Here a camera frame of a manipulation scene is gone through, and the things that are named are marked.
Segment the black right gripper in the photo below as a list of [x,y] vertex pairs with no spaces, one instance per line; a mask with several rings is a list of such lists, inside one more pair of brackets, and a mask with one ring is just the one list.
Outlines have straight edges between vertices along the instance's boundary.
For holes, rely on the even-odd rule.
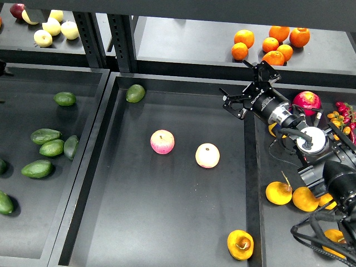
[[253,71],[254,82],[243,90],[243,95],[229,95],[219,88],[223,94],[223,108],[240,120],[249,110],[268,125],[273,122],[281,125],[291,115],[289,100],[271,86],[281,75],[264,60],[254,64],[243,60],[243,64]]

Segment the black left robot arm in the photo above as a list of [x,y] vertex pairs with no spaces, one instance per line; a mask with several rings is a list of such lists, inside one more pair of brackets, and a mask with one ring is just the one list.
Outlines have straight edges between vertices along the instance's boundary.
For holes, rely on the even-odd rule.
[[0,76],[13,76],[13,73],[10,72],[7,68],[7,64],[4,60],[0,60]]

